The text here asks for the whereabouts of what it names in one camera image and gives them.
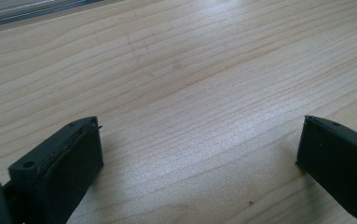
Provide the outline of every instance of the black plastic object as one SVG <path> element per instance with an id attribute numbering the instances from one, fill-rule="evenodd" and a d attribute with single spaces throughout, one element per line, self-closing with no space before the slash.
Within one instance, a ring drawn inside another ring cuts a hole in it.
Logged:
<path id="1" fill-rule="evenodd" d="M 297 164 L 357 218 L 357 132 L 307 116 Z"/>
<path id="2" fill-rule="evenodd" d="M 79 119 L 9 166 L 0 223 L 66 223 L 103 167 L 99 129 Z"/>

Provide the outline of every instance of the small hole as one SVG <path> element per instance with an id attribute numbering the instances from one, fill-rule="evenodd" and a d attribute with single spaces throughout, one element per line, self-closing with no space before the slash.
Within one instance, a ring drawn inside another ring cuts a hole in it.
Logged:
<path id="1" fill-rule="evenodd" d="M 32 166 L 34 166 L 35 165 L 35 162 L 33 162 L 33 161 L 27 161 L 27 162 L 25 162 L 24 164 L 23 164 L 23 167 L 24 168 L 30 168 L 30 167 L 32 167 Z"/>

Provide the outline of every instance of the light wood surface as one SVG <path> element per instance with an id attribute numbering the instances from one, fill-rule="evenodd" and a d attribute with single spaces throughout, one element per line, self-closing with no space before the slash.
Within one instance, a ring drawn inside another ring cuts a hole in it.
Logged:
<path id="1" fill-rule="evenodd" d="M 64 124 L 103 126 L 69 223 L 357 223 L 295 166 L 307 114 L 357 131 L 357 0 L 125 0 L 0 31 L 2 183 Z"/>

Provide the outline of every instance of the wood grain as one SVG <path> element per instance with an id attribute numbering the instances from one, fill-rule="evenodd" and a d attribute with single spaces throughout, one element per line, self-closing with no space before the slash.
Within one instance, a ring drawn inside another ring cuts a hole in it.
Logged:
<path id="1" fill-rule="evenodd" d="M 303 116 L 357 130 L 357 1 L 125 0 L 0 31 L 0 181 L 96 115 L 69 223 L 357 223 L 295 166 Z"/>

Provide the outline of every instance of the metal piece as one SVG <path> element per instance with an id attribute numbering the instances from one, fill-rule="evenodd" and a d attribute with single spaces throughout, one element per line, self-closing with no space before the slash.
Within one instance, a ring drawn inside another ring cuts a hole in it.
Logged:
<path id="1" fill-rule="evenodd" d="M 297 164 L 357 218 L 357 132 L 307 116 Z"/>
<path id="2" fill-rule="evenodd" d="M 3 8 L 0 9 L 0 25 L 64 11 L 74 7 L 83 7 L 102 1 L 105 0 L 48 0 L 23 6 Z"/>

